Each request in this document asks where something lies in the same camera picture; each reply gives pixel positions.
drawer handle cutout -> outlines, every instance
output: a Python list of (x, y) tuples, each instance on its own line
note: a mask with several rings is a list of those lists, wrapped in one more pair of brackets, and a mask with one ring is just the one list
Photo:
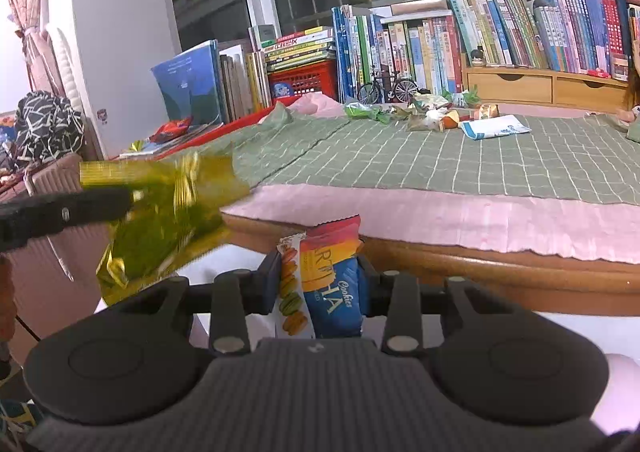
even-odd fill
[(507, 82), (517, 82), (524, 76), (524, 74), (498, 74), (498, 76)]
[(601, 88), (604, 86), (604, 83), (600, 83), (600, 82), (587, 82), (587, 80), (583, 80), (583, 82), (585, 83), (586, 86), (591, 88)]

pink sheet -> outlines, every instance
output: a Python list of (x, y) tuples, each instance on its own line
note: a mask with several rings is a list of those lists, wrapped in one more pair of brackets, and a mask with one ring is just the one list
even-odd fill
[[(304, 110), (300, 112), (340, 113), (339, 104), (323, 98), (301, 98), (299, 107)], [(500, 104), (500, 111), (546, 117), (580, 117), (586, 112), (514, 104)], [(411, 189), (270, 185), (259, 187), (252, 197), (225, 212), (305, 226), (359, 213), (361, 234), (380, 239), (640, 263), (640, 207), (632, 205)]]

wooden bed frame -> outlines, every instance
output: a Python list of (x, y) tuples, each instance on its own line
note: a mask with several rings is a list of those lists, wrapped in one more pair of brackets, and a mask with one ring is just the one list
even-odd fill
[[(223, 214), (230, 243), (268, 253), (281, 237), (304, 226)], [(640, 265), (543, 257), (530, 251), (498, 253), (364, 237), (364, 255), (380, 271), (402, 269), (438, 284), (462, 275), (536, 311), (640, 316)]]

bicycle wheel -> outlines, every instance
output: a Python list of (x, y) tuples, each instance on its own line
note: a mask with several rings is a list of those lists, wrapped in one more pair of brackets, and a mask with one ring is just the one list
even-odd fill
[(365, 105), (372, 105), (380, 100), (382, 92), (378, 82), (365, 83), (358, 89), (356, 98)]
[(404, 103), (409, 103), (412, 96), (418, 91), (418, 85), (414, 80), (402, 78), (394, 84), (393, 93), (397, 99)]

wooden drawer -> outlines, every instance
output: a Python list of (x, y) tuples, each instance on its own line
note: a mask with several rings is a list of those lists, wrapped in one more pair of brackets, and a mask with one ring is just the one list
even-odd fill
[(478, 96), (482, 100), (551, 103), (551, 76), (470, 72), (468, 82), (469, 88), (478, 86)]
[(596, 112), (615, 112), (623, 104), (625, 87), (606, 82), (591, 82), (576, 78), (556, 78), (554, 102), (560, 106), (584, 108)]

